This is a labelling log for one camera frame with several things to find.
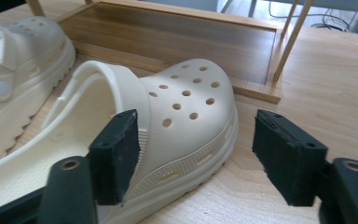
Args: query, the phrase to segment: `cable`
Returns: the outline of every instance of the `cable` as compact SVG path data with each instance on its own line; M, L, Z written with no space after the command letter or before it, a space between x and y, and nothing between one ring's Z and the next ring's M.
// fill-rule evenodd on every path
M308 14L307 16L321 16L321 17L322 17L322 23L312 24L312 27L316 27L316 28L327 28L327 29L329 29L329 30L335 29L335 30L339 30L339 31L342 31L342 32L347 32L347 31L349 31L349 29L350 29L350 27L351 27L350 24L353 22L353 20L354 20L356 14L357 14L357 12L356 12L355 15L352 17L351 22L350 22L350 23L347 23L346 21L342 20L340 17L333 16L333 15L332 15L332 11L333 11L333 10L331 10L330 14L328 14L329 10L330 10L330 9L327 9L324 14L322 14L322 13ZM272 15L272 13L271 13L271 1L269 1L269 3L268 3L268 13L269 13L270 17L273 17L273 18L277 18L277 19L287 19L287 18L288 18L287 16L275 16L275 15ZM299 17L299 15L293 15L293 16L292 16L292 18L297 18L297 17ZM335 23L335 24L338 24L337 21L340 21L340 22L344 23L345 26L346 26L346 29L339 28L339 27L337 27L337 26L335 26L335 25L330 25L330 24L328 24L327 21L326 21L326 19L325 19L326 17L329 17L329 18L331 19L331 21L332 21L333 23Z

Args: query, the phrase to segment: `wooden leg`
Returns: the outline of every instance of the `wooden leg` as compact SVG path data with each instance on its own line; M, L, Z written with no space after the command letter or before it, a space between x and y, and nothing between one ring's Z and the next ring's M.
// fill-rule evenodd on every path
M308 12L310 11L310 7L312 6L313 0L308 0L305 5L303 6L301 10L301 14L298 17L298 20L296 22L295 28L293 29L292 34L290 35L289 41L284 48L283 55L278 63L277 70L274 75L274 81L278 81L282 74L282 70L284 65L286 64L287 58L289 57L290 51L292 51L293 45L296 42L298 33L300 33L301 27L304 23L305 18L308 15Z
M286 35L287 29L289 28L290 21L293 18L293 14L295 13L295 9L298 5L298 0L295 0L292 4L292 8L290 8L289 16L287 17L286 23L284 24L283 31L281 34L281 39L284 39L284 36Z
M256 0L252 0L251 7L249 8L248 17L252 18L253 14L255 13L255 4Z
M26 0L26 2L35 16L45 16L45 12L43 11L43 8L40 6L38 0Z

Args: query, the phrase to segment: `croc shoe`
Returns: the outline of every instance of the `croc shoe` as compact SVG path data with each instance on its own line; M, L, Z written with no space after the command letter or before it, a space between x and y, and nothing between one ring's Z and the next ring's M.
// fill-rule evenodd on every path
M0 206L46 185L49 167L85 156L108 121L138 112L140 157L124 203L99 206L101 223L136 223L217 172L238 131L233 91L216 64L196 59L150 77L99 62L80 65L43 131L0 160Z
M0 26L0 158L74 60L71 41L48 18Z

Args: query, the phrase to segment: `floor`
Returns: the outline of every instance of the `floor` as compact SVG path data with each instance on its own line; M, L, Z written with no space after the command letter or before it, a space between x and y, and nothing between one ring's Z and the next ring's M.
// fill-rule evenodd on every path
M251 0L232 0L229 6L227 7L227 14L239 15L247 17L249 13L249 8L251 5ZM289 14L290 4L270 2L270 1L257 1L255 7L254 18L260 19L263 21L279 21L285 22L285 16ZM298 15L301 11L302 6L296 8L295 15ZM334 25L340 29L345 30L347 28L346 24L339 19L344 20L349 25L353 24L356 21L356 15L354 12L343 11L343 10L333 10L321 7L312 7L310 13L304 22L306 26L320 26L325 29L323 24L323 15L333 15L338 19L330 19L329 16L325 17L325 22L329 25Z

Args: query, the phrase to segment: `shoe rivet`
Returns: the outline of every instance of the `shoe rivet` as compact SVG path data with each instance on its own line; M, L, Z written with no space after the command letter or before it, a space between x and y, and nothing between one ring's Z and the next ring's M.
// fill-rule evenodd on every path
M7 96L10 93L10 85L5 81L0 81L0 96Z

